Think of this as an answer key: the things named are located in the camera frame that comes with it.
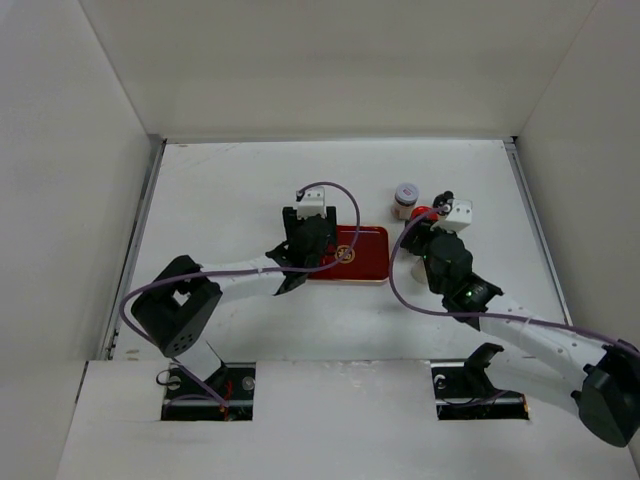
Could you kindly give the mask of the white salt grinder black cap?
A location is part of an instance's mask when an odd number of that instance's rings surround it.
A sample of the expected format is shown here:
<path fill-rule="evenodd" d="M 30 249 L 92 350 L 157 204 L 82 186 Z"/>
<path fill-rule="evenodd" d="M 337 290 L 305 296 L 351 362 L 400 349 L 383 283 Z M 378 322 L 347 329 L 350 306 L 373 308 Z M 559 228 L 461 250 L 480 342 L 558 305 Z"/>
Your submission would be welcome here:
<path fill-rule="evenodd" d="M 451 205 L 454 199 L 453 192 L 447 190 L 434 198 L 432 207 L 434 209 L 443 209 L 446 205 Z"/>

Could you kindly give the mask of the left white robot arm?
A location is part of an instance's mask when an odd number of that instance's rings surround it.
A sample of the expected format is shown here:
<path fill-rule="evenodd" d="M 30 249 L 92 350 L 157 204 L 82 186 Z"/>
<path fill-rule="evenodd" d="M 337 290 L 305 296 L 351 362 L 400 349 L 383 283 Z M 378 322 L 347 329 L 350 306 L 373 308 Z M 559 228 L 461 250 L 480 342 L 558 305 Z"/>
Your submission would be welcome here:
<path fill-rule="evenodd" d="M 190 386 L 206 399 L 224 387 L 224 362 L 204 338 L 214 310 L 257 296 L 284 295 L 303 285 L 336 246 L 336 208 L 304 219 L 283 209 L 286 240 L 256 259 L 224 266 L 230 276 L 192 277 L 139 294 L 131 314 L 163 356 L 190 372 Z"/>

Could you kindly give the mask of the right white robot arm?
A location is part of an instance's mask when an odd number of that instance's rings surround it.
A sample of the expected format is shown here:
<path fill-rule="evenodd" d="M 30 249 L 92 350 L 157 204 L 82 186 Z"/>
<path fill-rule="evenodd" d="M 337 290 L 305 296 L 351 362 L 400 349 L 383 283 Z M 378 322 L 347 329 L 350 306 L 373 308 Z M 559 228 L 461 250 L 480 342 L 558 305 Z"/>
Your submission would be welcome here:
<path fill-rule="evenodd" d="M 465 362 L 464 384 L 537 398 L 576 416 L 600 440 L 627 446 L 639 430 L 639 351 L 623 340 L 545 320 L 473 271 L 455 205 L 413 214 L 393 246 L 415 256 L 441 317 L 496 338 Z"/>

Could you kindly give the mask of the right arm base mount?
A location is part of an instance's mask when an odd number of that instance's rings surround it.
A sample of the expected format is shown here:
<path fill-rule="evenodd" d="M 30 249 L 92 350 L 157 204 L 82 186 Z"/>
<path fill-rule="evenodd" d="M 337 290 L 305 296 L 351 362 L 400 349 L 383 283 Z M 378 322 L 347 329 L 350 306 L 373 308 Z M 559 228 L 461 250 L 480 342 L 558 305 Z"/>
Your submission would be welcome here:
<path fill-rule="evenodd" d="M 486 370 L 504 348 L 492 343 L 478 347 L 466 359 L 431 363 L 436 414 L 441 421 L 525 420 L 523 394 L 493 386 Z"/>

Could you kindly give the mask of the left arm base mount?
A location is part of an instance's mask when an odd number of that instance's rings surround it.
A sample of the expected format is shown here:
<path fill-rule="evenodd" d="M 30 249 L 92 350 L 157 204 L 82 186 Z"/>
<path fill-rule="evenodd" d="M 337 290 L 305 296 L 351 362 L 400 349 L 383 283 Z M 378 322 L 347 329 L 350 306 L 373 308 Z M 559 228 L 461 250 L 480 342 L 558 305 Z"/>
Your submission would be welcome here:
<path fill-rule="evenodd" d="M 163 388 L 162 421 L 251 421 L 256 389 L 256 364 L 226 364 L 206 381 L 204 389 L 177 365 L 156 375 Z"/>

